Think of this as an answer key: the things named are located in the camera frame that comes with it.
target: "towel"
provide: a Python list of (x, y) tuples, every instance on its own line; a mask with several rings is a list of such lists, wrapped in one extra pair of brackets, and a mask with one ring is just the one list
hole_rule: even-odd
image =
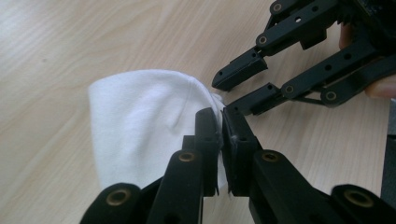
[[(220, 125), (221, 97), (194, 77), (140, 70), (105, 77), (89, 87), (92, 143), (101, 188), (143, 188), (163, 176), (184, 135), (194, 135), (195, 113), (212, 107)], [(226, 182), (219, 161), (219, 186)]]

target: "fabric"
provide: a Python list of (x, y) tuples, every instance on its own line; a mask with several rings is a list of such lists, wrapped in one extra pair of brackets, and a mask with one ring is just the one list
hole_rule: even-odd
[[(92, 142), (102, 189), (116, 183), (143, 188), (163, 176), (195, 113), (212, 107), (220, 124), (221, 98), (196, 78), (141, 70), (100, 79), (89, 88)], [(219, 186), (225, 183), (219, 165)]]

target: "light wood surface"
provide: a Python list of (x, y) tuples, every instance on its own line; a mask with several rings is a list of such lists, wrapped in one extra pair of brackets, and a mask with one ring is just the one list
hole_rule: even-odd
[[(145, 68), (177, 70), (210, 87), (214, 74), (253, 47), (271, 1), (1, 1), (0, 223), (78, 223), (100, 192), (88, 86)], [(226, 103), (267, 82), (281, 86), (337, 51), (298, 45)], [(279, 150), (316, 188), (351, 183), (380, 193), (389, 101), (364, 94), (335, 109), (285, 103), (247, 117), (264, 148)], [(222, 191), (204, 223), (252, 223), (248, 201)]]

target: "tabletop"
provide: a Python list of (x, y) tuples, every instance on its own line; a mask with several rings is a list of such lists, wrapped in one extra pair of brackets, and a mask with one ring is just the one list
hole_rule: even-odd
[[(197, 77), (226, 104), (267, 82), (281, 86), (338, 50), (296, 44), (269, 70), (230, 92), (210, 87), (254, 46), (271, 1), (1, 1), (0, 222), (77, 223), (101, 191), (93, 160), (87, 89), (137, 69)], [(285, 103), (247, 121), (264, 148), (282, 152), (315, 187), (350, 183), (379, 195), (389, 101), (358, 95), (329, 109)], [(205, 200), (204, 223), (253, 223), (248, 200)]]

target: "folded white cloth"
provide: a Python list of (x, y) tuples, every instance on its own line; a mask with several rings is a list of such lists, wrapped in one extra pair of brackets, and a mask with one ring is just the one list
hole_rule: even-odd
[[(194, 135), (195, 113), (212, 107), (220, 123), (221, 98), (196, 78), (141, 70), (100, 79), (89, 89), (92, 142), (101, 187), (160, 178), (184, 135)], [(219, 186), (224, 185), (219, 166)]]

